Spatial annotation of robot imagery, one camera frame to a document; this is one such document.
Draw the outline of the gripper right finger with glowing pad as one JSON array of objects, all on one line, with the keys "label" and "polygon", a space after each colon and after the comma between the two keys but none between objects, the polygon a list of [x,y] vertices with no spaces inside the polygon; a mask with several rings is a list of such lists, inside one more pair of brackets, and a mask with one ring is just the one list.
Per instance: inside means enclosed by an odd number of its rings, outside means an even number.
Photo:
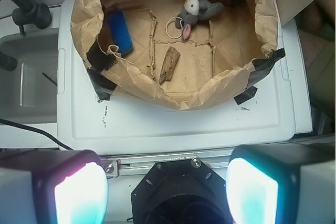
[{"label": "gripper right finger with glowing pad", "polygon": [[236,223],[335,223],[335,145],[240,145],[226,194]]}]

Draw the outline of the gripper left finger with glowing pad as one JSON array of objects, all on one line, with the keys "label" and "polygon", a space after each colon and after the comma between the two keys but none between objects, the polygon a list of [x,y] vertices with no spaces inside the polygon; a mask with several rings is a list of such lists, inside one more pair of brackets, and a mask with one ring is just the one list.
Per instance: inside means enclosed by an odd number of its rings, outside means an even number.
[{"label": "gripper left finger with glowing pad", "polygon": [[1,153],[1,223],[102,223],[107,202],[94,151]]}]

